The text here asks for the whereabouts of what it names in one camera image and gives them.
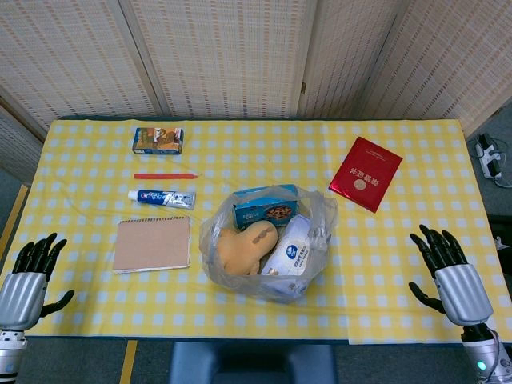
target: notebook spiral binding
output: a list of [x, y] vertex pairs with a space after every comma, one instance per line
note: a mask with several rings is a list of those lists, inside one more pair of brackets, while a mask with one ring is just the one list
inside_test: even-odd
[[180, 218], [188, 218], [188, 216], [173, 216], [172, 218], [138, 218], [136, 220], [122, 220], [119, 222], [119, 224], [122, 222], [161, 222], [166, 220], [176, 220]]

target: power strip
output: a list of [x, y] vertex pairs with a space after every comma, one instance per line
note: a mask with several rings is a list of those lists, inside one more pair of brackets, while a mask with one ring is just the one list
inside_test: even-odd
[[496, 178], [502, 178], [503, 173], [498, 162], [502, 157], [500, 156], [500, 152], [494, 148], [490, 136], [488, 134], [480, 134], [477, 136], [475, 148], [484, 177], [494, 180]]

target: blue box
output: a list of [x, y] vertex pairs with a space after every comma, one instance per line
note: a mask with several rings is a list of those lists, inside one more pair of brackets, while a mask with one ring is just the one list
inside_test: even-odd
[[[298, 192], [294, 184], [282, 184], [281, 188], [285, 188], [292, 192], [297, 199], [285, 200], [282, 198], [272, 198], [265, 196], [263, 198], [255, 198], [242, 204], [233, 205], [234, 224], [240, 230], [244, 230], [253, 222], [267, 220], [275, 226], [285, 226], [298, 211]], [[239, 190], [234, 192], [237, 196], [244, 196], [252, 192], [264, 190], [268, 186], [252, 188], [250, 190]]]

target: toothpaste cap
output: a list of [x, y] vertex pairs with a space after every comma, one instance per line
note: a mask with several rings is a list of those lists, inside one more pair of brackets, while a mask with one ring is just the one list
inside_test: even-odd
[[138, 191], [136, 191], [136, 190], [129, 190], [129, 191], [128, 191], [128, 198], [129, 198], [130, 200], [135, 200], [135, 201], [137, 201], [137, 196], [138, 196]]

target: small box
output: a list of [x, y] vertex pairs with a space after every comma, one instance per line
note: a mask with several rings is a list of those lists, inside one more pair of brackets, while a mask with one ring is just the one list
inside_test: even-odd
[[[285, 188], [298, 196], [297, 187], [294, 184], [282, 184]], [[252, 192], [264, 190], [268, 186], [253, 188], [250, 190], [240, 190], [234, 192], [237, 196], [244, 196]], [[233, 205], [234, 224], [240, 230], [247, 228], [253, 222], [268, 220], [275, 226], [285, 226], [298, 211], [298, 197], [294, 200], [285, 200], [282, 198], [272, 198], [265, 196], [255, 198], [242, 204]]]
[[137, 128], [132, 150], [136, 154], [180, 154], [182, 128]]

